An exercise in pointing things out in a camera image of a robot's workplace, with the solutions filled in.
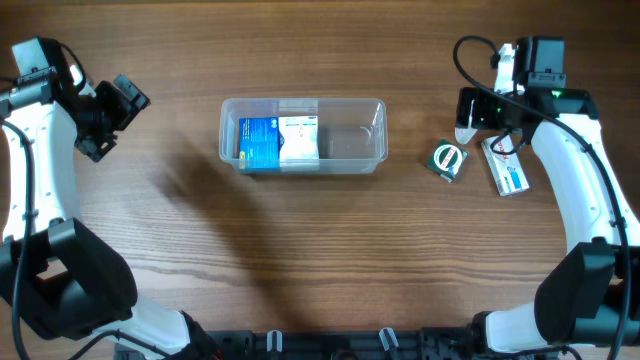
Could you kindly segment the green round-logo box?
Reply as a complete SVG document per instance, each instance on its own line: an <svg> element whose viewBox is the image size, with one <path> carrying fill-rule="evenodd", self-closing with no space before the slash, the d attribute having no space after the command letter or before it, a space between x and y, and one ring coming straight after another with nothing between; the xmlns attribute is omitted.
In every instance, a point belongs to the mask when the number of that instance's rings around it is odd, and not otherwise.
<svg viewBox="0 0 640 360"><path fill-rule="evenodd" d="M426 168L452 183L467 156L466 150L446 139L441 139L426 162Z"/></svg>

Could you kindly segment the blue medicine box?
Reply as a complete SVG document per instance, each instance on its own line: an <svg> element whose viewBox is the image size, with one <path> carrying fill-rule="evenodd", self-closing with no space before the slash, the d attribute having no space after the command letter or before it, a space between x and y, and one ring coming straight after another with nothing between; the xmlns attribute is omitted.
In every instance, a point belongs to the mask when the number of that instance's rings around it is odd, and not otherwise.
<svg viewBox="0 0 640 360"><path fill-rule="evenodd" d="M239 120L239 168L272 171L279 168L279 122L277 117Z"/></svg>

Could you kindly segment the white medicine box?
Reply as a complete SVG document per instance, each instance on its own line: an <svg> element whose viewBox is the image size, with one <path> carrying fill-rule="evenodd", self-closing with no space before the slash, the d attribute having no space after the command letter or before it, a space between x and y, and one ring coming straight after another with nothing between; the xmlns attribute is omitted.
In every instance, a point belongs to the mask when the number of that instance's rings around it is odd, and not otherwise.
<svg viewBox="0 0 640 360"><path fill-rule="evenodd" d="M318 160L318 123L317 116L279 117L279 159Z"/></svg>

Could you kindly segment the clear plastic container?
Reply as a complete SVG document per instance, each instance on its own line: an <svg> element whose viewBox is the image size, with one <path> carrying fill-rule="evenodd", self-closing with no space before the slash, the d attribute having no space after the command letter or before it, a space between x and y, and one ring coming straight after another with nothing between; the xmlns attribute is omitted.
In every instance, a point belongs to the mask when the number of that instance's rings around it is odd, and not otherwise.
<svg viewBox="0 0 640 360"><path fill-rule="evenodd" d="M281 161L272 171L239 168L241 118L317 116L318 160ZM230 98L221 108L219 156L244 174L368 174L388 154L386 107L375 98Z"/></svg>

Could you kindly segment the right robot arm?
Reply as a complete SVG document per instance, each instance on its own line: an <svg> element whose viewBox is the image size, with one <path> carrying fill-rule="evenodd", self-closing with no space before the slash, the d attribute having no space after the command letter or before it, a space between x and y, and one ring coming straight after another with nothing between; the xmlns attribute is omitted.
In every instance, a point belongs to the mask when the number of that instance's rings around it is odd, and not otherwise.
<svg viewBox="0 0 640 360"><path fill-rule="evenodd" d="M639 222L607 158L591 94L567 86L565 43L529 36L493 46L493 86L470 79L459 94L456 138L517 134L541 161L561 213L567 252L533 300L476 315L466 351L515 358L639 343Z"/></svg>

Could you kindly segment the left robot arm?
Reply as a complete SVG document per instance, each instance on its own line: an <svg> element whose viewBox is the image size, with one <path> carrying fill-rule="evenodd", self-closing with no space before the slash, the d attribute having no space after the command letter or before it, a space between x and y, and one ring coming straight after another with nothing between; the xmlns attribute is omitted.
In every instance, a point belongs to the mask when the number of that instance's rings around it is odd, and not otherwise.
<svg viewBox="0 0 640 360"><path fill-rule="evenodd" d="M36 37L16 44L19 70L1 93L10 156L10 209L1 236L1 294L40 338L120 343L147 359L206 359L207 333L182 311L139 295L126 261L82 223L74 156L101 160L149 104L126 76L91 85L70 48Z"/></svg>

